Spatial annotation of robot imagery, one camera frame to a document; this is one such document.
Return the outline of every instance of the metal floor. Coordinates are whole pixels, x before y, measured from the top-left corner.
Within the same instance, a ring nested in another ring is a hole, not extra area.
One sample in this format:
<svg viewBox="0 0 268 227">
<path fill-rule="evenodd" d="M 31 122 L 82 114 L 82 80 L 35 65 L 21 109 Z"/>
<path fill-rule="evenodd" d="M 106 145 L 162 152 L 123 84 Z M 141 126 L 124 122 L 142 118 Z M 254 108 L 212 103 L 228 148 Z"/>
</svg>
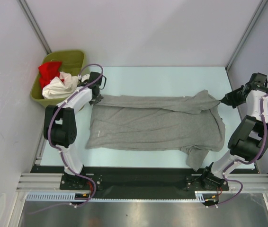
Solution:
<svg viewBox="0 0 268 227">
<path fill-rule="evenodd" d="M 28 214 L 53 204 L 27 201 L 18 227 L 268 227 L 262 194 L 241 194 L 218 209 L 201 203 L 88 202 L 79 209 L 64 205 Z"/>
</svg>

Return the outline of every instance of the red cloth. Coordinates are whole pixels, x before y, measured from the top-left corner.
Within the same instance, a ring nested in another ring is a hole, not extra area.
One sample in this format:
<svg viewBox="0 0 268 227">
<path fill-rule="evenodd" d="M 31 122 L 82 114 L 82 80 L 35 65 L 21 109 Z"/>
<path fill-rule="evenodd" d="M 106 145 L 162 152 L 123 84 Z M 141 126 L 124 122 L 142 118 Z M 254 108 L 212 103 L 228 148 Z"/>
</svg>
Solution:
<svg viewBox="0 0 268 227">
<path fill-rule="evenodd" d="M 54 77 L 59 77 L 59 68 L 61 65 L 61 61 L 51 61 L 46 62 L 45 64 L 42 64 L 38 67 L 41 74 L 41 77 L 39 79 L 41 89 L 48 85 Z"/>
</svg>

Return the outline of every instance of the light blue table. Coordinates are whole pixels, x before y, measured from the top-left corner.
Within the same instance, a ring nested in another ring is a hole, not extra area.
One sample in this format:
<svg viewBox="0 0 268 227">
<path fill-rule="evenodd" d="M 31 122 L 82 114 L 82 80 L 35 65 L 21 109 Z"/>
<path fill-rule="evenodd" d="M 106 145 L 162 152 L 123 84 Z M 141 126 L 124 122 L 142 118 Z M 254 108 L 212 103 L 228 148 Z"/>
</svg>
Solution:
<svg viewBox="0 0 268 227">
<path fill-rule="evenodd" d="M 194 96 L 207 89 L 217 99 L 231 91 L 231 86 L 223 67 L 104 67 L 107 85 L 102 94 L 128 96 Z M 160 167 L 189 168 L 187 155 L 179 150 L 168 151 L 125 151 L 107 148 L 85 149 L 89 138 L 89 123 L 92 107 L 85 107 L 76 115 L 76 147 L 85 166 L 115 167 Z M 218 107 L 225 123 L 225 143 L 220 152 L 209 152 L 202 167 L 221 158 L 228 150 L 230 136 L 241 122 L 238 111 L 223 104 Z M 41 160 L 42 166 L 62 166 L 59 153 L 46 144 Z M 251 169 L 254 165 L 241 165 Z"/>
</svg>

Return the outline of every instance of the plastic bin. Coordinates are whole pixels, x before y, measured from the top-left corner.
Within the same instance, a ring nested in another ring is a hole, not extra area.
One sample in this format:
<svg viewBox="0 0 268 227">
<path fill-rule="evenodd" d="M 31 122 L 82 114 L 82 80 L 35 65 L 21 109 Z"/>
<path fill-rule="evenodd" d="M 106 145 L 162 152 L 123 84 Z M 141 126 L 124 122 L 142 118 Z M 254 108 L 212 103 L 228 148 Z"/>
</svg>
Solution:
<svg viewBox="0 0 268 227">
<path fill-rule="evenodd" d="M 50 53 L 44 58 L 42 64 L 49 61 L 62 61 L 63 63 L 59 68 L 59 71 L 70 73 L 72 76 L 77 76 L 80 70 L 86 65 L 85 55 L 79 50 L 57 51 Z M 87 73 L 89 73 L 89 69 L 84 70 L 82 74 L 84 75 Z M 30 97 L 32 100 L 38 102 L 44 107 L 47 107 L 48 105 L 56 105 L 62 102 L 65 98 L 44 99 L 39 83 L 40 77 L 41 74 L 39 72 L 30 92 Z"/>
</svg>

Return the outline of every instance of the crumpled fabric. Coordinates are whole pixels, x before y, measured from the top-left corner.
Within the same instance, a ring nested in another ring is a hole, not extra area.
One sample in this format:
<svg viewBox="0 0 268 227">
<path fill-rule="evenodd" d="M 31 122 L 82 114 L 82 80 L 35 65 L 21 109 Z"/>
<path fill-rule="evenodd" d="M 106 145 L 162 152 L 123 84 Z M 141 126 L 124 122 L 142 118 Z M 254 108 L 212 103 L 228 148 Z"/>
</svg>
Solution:
<svg viewBox="0 0 268 227">
<path fill-rule="evenodd" d="M 48 84 L 50 84 L 52 79 L 54 79 L 55 77 L 59 77 L 59 68 L 61 65 L 61 61 L 50 61 L 38 67 L 41 74 L 41 77 L 39 78 L 39 83 L 42 89 Z"/>
<path fill-rule="evenodd" d="M 197 171 L 209 150 L 223 148 L 220 101 L 207 90 L 193 97 L 103 96 L 92 109 L 88 149 L 181 150 Z"/>
<path fill-rule="evenodd" d="M 78 84 L 78 77 L 70 73 L 60 72 L 59 77 L 54 77 L 51 82 L 43 88 L 45 99 L 66 98 L 71 95 Z"/>
</svg>

